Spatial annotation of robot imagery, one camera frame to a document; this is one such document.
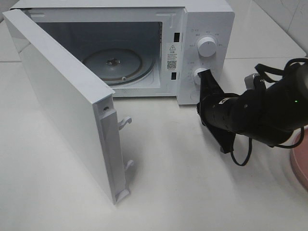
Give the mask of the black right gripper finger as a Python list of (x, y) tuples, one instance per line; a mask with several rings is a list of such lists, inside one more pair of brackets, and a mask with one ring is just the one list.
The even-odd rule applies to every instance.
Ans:
[(199, 72), (199, 78), (201, 80), (201, 89), (214, 89), (217, 86), (210, 69)]
[(230, 153), (233, 151), (235, 133), (214, 127), (212, 132), (214, 138), (220, 145), (222, 153)]

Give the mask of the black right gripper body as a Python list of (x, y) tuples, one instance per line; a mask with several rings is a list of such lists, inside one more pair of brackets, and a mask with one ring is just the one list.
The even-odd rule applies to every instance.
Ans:
[(202, 124), (211, 134), (238, 133), (231, 119), (231, 111), (237, 100), (238, 94), (225, 93), (219, 86), (210, 88), (208, 85), (202, 85), (200, 87), (197, 113)]

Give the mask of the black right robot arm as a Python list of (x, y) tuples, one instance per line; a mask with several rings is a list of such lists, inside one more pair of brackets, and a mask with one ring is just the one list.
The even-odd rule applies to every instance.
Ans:
[(257, 76), (246, 78), (252, 88), (243, 94), (225, 93), (210, 70), (201, 80), (197, 113), (223, 153), (233, 150), (236, 134), (274, 147), (308, 124), (308, 60), (296, 58), (284, 69), (255, 66)]

